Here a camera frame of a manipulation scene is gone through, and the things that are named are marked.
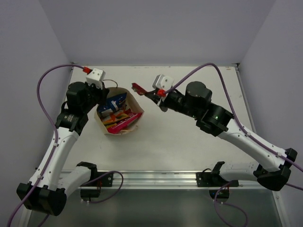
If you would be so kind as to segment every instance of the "brown paper bag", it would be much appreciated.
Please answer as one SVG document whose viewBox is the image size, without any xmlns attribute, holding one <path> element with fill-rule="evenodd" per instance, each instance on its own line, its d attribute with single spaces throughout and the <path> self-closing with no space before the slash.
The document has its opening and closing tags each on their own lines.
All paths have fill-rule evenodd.
<svg viewBox="0 0 303 227">
<path fill-rule="evenodd" d="M 110 134 L 110 135 L 123 135 L 123 134 L 127 134 L 131 131 L 136 130 L 138 128 L 137 124 L 140 121 L 140 119 L 142 118 L 144 110 L 139 106 L 138 102 L 136 101 L 134 96 L 129 92 L 129 90 L 127 90 L 125 88 L 122 88 L 122 87 L 108 87 L 108 89 L 109 89 L 109 93 L 107 95 L 108 98 L 126 92 L 127 93 L 127 95 L 126 95 L 126 105 L 131 109 L 131 111 L 133 113 L 142 113 L 142 115 L 139 119 L 136 119 L 132 124 L 127 126 L 125 129 L 121 130 L 118 134 L 112 134 L 112 133 L 107 131 L 105 125 L 100 120 L 100 118 L 97 114 L 97 111 L 95 111 L 95 119 L 96 119 L 97 123 L 99 124 L 103 133 L 104 134 Z"/>
</svg>

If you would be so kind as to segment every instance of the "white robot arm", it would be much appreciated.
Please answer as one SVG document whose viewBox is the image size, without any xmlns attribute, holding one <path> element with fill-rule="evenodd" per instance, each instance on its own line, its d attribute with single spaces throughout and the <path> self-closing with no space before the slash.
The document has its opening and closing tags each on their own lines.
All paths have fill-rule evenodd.
<svg viewBox="0 0 303 227">
<path fill-rule="evenodd" d="M 189 83 L 183 95 L 172 89 L 173 81 L 171 77 L 158 75 L 153 83 L 155 90 L 147 92 L 135 83 L 133 90 L 151 99 L 164 112 L 171 109 L 193 117 L 196 126 L 202 131 L 232 143 L 259 163 L 258 166 L 254 166 L 253 163 L 218 162 L 211 172 L 197 173 L 198 186 L 222 186 L 230 181 L 249 180 L 258 181 L 270 190 L 279 191 L 287 183 L 291 164 L 283 157 L 294 162 L 297 156 L 295 150 L 276 147 L 242 125 L 246 130 L 244 132 L 232 113 L 211 102 L 212 92 L 203 83 L 198 81 Z M 253 141 L 250 136 L 263 146 Z"/>
<path fill-rule="evenodd" d="M 67 101 L 63 103 L 55 124 L 58 132 L 57 143 L 54 133 L 51 144 L 34 175 L 27 184 L 20 183 L 17 188 L 18 196 L 24 199 L 35 185 L 34 191 L 24 202 L 27 209 L 57 216 L 62 212 L 72 192 L 85 182 L 98 177 L 96 165 L 81 162 L 66 178 L 59 180 L 66 158 L 88 121 L 87 113 L 95 105 L 104 104 L 109 92 L 102 83 L 104 71 L 88 68 L 86 70 L 88 75 L 85 83 L 75 82 L 68 87 Z M 53 147 L 55 150 L 48 162 Z"/>
</svg>

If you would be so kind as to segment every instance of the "black mounting bracket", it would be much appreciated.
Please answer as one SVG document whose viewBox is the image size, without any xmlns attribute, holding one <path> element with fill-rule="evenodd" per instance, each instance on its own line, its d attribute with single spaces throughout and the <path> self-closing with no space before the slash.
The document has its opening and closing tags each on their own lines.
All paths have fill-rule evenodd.
<svg viewBox="0 0 303 227">
<path fill-rule="evenodd" d="M 207 180 L 209 178 L 212 178 L 212 173 L 211 172 L 197 172 L 196 173 L 196 181 L 197 181 L 197 186 L 198 187 L 221 187 L 225 183 L 214 183 L 213 180 Z M 239 182 L 238 181 L 232 181 L 230 184 L 230 187 L 238 187 Z"/>
<path fill-rule="evenodd" d="M 97 172 L 95 179 L 107 172 Z M 98 198 L 101 194 L 101 187 L 111 187 L 113 185 L 114 174 L 107 174 L 100 180 L 87 184 L 80 190 L 80 197 L 85 201 L 90 201 L 91 198 Z M 86 187 L 96 187 L 96 189 L 86 189 Z"/>
<path fill-rule="evenodd" d="M 225 162 L 217 162 L 211 172 L 202 172 L 196 173 L 196 181 L 198 187 L 221 187 L 228 183 L 220 176 L 220 169 L 225 164 Z M 230 187 L 238 187 L 238 181 L 232 181 Z"/>
</svg>

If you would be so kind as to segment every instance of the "black clamp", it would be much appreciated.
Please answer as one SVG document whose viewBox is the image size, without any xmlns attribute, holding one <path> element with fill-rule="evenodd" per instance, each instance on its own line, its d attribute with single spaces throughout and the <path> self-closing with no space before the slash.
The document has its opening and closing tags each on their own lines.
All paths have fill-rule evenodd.
<svg viewBox="0 0 303 227">
<path fill-rule="evenodd" d="M 220 176 L 220 169 L 225 162 L 217 162 L 211 172 L 202 172 L 196 173 L 196 181 L 198 187 L 221 187 L 228 183 Z M 229 185 L 230 187 L 238 187 L 238 181 L 232 181 Z"/>
<path fill-rule="evenodd" d="M 91 170 L 89 181 L 94 180 L 102 176 L 103 174 L 107 173 L 107 172 L 98 172 L 97 166 L 95 164 L 88 162 L 80 162 L 79 164 L 77 164 L 77 166 L 84 166 Z M 111 174 L 107 174 L 106 176 L 102 177 L 101 179 L 93 183 L 89 183 L 85 185 L 85 187 L 96 187 L 96 189 L 86 189 L 85 187 L 82 187 L 80 190 L 80 197 L 85 201 L 90 201 L 91 198 L 98 198 L 101 193 L 101 187 L 111 187 L 113 184 L 113 178 L 114 178 L 114 174 L 111 173 Z"/>
</svg>

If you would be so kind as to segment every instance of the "snack bag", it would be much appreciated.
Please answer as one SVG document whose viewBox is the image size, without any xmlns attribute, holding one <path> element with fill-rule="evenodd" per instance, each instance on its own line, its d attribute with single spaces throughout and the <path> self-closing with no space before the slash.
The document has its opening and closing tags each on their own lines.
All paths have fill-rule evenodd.
<svg viewBox="0 0 303 227">
<path fill-rule="evenodd" d="M 107 117 L 111 113 L 125 108 L 126 93 L 122 93 L 106 99 L 106 105 L 99 105 L 97 113 L 99 117 Z"/>
</svg>

